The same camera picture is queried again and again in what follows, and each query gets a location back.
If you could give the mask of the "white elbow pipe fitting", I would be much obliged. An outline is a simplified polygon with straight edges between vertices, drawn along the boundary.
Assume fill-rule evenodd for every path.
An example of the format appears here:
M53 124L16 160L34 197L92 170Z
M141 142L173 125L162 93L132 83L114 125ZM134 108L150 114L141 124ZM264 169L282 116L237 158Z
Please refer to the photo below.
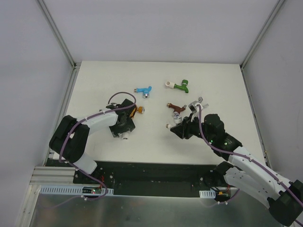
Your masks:
M124 133L121 134L121 139L122 140L128 140L128 138L129 138L129 133L128 132L124 132Z

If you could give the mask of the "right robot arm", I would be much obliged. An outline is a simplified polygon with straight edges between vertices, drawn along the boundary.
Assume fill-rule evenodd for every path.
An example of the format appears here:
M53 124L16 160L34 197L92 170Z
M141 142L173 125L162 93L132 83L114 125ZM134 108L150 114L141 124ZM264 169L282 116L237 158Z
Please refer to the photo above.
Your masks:
M258 161L237 139L225 131L217 114L201 120L192 114L175 126L166 125L181 139L202 138L224 159L215 169L217 186L235 186L261 202L281 225L289 227L303 211L303 183L291 181Z

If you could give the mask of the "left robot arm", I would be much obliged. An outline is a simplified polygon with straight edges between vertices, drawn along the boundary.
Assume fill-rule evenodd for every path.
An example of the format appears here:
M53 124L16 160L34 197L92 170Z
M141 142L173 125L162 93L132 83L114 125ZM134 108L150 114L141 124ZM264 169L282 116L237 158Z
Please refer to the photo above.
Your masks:
M129 133L135 129L132 120L137 106L129 99L121 104L109 104L97 114L82 120L70 115L63 117L49 142L49 148L59 154L76 168L84 171L84 179L95 184L100 179L96 170L97 163L85 152L88 137L108 127L114 138L128 139Z

